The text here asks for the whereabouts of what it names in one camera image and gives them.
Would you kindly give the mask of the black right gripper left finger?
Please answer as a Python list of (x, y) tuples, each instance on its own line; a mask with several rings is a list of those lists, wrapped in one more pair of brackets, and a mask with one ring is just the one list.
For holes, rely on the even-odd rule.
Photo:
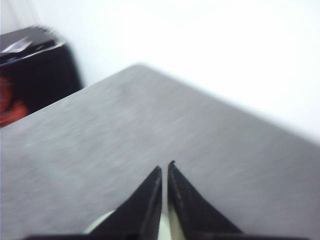
[(156, 166), (133, 194), (91, 236), (101, 240), (156, 240), (162, 212), (162, 170)]

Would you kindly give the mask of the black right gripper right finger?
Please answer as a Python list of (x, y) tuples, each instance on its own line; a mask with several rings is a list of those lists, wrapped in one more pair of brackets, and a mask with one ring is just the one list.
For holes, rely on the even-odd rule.
[(171, 161), (167, 167), (171, 229), (186, 240), (236, 240), (244, 232), (214, 208)]

